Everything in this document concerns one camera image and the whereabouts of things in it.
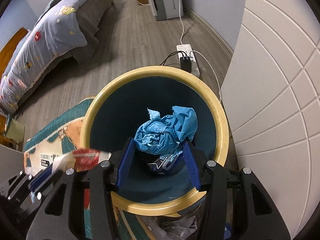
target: wooden floor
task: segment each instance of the wooden floor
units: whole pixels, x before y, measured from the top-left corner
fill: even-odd
[[[231,58],[208,31],[187,15],[183,17],[185,44],[201,52],[211,63],[222,84]],[[135,0],[114,0],[104,14],[96,34],[98,47],[93,58],[82,66],[70,58],[62,61],[18,110],[25,124],[25,141],[49,122],[89,96],[95,96],[111,80],[143,66],[159,65],[176,51],[182,32],[179,18],[156,22],[149,6]],[[218,86],[210,66],[196,55],[201,80],[218,97]],[[166,65],[179,67],[178,57]]]

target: bed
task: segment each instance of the bed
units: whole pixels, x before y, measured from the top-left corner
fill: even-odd
[[[33,30],[17,44],[3,72],[2,112],[14,114],[62,60],[73,57],[79,64],[90,60],[99,42],[94,36],[98,24],[112,2],[52,0]]]

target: blue plastic bag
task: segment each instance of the blue plastic bag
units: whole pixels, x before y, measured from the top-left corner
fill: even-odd
[[[186,137],[192,141],[198,128],[193,108],[173,106],[173,115],[160,118],[158,111],[150,110],[150,121],[139,127],[134,137],[136,148],[142,152],[160,155],[161,159],[182,153],[181,142]]]

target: white power strip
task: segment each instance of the white power strip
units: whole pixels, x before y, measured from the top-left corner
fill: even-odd
[[[190,60],[191,60],[191,74],[193,74],[197,78],[200,78],[198,64],[196,62],[195,55],[193,54],[193,51],[191,49],[191,45],[190,44],[177,45],[177,50],[182,50],[182,51],[186,52],[186,54],[190,57]],[[180,62],[180,58],[182,57],[182,53],[178,53],[178,57],[179,57],[179,62]]]

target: trash can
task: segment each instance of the trash can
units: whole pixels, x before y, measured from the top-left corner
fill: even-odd
[[[172,114],[172,106],[192,107],[198,129],[193,143],[209,159],[224,165],[229,144],[223,108],[200,79],[183,70],[149,66],[129,71],[110,82],[91,103],[80,135],[81,147],[114,152],[149,120],[147,109],[161,116]],[[194,206],[205,192],[191,185],[187,168],[172,176],[148,173],[135,157],[125,185],[112,193],[115,206],[146,216],[180,216]]]

